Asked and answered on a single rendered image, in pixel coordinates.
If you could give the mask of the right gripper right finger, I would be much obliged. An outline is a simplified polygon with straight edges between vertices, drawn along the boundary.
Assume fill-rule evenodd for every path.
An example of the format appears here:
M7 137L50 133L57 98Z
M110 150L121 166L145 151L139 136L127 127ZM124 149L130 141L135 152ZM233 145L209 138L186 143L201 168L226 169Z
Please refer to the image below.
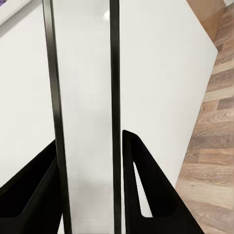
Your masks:
M140 137L122 130L126 234L204 234ZM134 163L153 217L141 214Z

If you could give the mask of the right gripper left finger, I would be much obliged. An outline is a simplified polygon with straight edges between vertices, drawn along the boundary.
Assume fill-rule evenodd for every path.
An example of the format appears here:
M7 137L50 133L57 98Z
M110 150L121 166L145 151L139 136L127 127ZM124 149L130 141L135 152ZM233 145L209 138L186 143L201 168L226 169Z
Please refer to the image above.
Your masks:
M61 217L54 140L0 188L0 234L57 234Z

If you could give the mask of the hardback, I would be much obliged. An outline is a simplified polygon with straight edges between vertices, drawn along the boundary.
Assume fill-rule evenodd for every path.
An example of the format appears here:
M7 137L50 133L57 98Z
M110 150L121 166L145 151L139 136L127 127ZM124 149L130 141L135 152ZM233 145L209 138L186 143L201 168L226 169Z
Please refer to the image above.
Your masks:
M64 234L121 234L119 0L42 0Z

